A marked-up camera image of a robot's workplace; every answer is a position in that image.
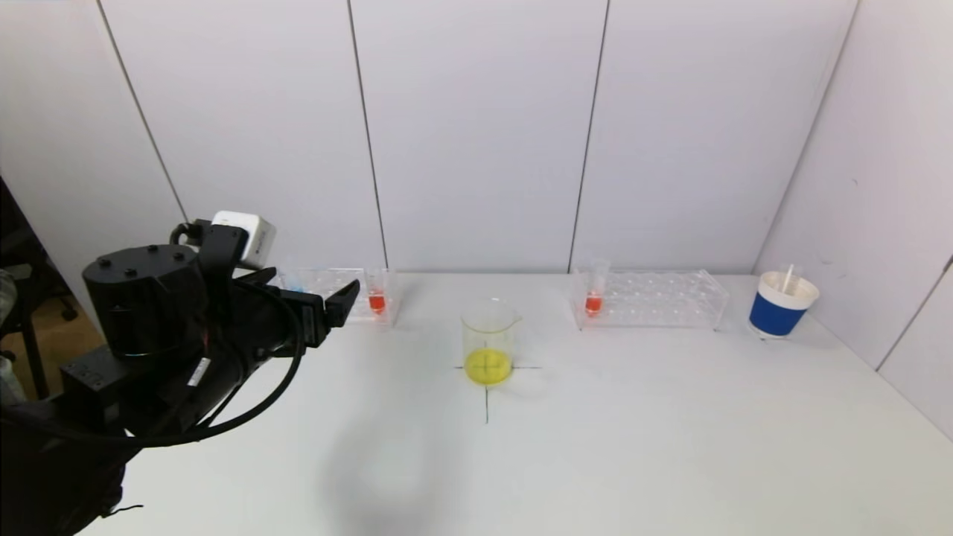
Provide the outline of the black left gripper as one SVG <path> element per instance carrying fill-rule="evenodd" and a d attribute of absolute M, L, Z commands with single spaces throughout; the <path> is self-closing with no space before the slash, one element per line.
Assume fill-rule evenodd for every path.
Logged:
<path fill-rule="evenodd" d="M 231 316 L 217 329 L 219 369 L 258 369 L 272 357 L 294 357 L 319 347 L 329 328 L 346 325 L 360 296 L 358 279 L 323 302 L 319 295 L 269 284 L 276 276 L 277 269 L 270 266 L 232 279 Z"/>

